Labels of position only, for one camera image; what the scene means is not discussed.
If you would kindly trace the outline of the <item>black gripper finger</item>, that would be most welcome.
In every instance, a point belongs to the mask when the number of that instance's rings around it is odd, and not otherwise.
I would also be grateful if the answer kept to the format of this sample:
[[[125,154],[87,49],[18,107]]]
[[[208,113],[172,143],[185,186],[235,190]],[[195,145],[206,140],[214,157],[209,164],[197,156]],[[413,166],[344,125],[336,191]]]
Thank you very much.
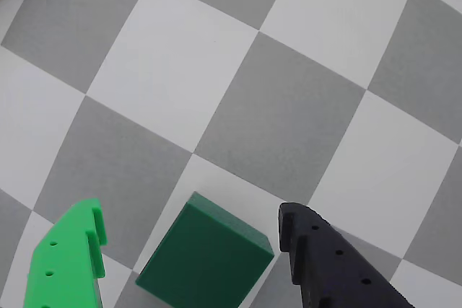
[[[301,203],[279,206],[279,249],[304,307],[411,307],[338,231]]]

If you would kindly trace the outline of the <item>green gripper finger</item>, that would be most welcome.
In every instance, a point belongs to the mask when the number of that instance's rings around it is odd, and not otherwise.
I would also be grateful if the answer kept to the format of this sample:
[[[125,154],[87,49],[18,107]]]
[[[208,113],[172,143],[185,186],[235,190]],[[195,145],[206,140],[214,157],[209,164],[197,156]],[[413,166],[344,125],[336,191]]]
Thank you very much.
[[[24,306],[101,307],[101,247],[107,243],[100,201],[75,203],[33,251]]]

